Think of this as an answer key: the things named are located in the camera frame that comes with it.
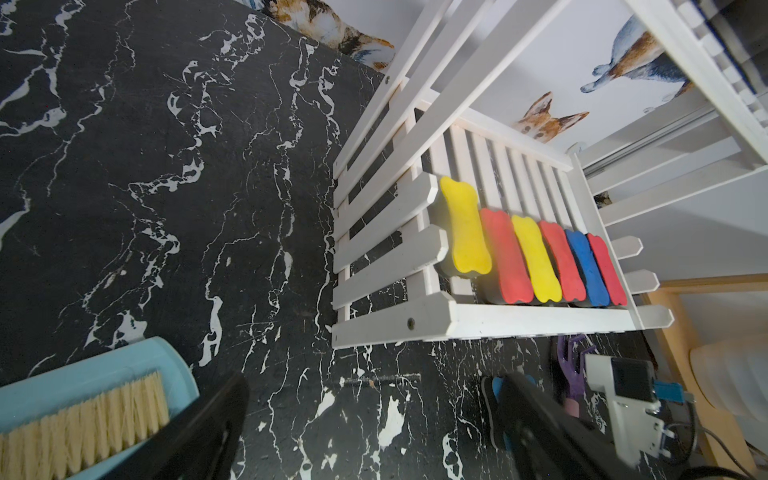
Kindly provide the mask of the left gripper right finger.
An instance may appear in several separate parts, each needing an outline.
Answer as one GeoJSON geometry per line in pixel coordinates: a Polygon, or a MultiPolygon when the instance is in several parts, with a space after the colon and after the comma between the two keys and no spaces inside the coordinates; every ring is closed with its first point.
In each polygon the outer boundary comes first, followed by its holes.
{"type": "Polygon", "coordinates": [[[525,376],[499,379],[497,418],[502,443],[519,479],[640,479],[612,447],[525,376]]]}

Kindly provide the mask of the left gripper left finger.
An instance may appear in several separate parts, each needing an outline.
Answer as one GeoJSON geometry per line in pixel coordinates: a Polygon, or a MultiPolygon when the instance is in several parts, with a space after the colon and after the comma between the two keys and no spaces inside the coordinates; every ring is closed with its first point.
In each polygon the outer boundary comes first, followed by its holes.
{"type": "Polygon", "coordinates": [[[228,479],[249,402],[240,372],[202,394],[106,479],[228,479]]]}

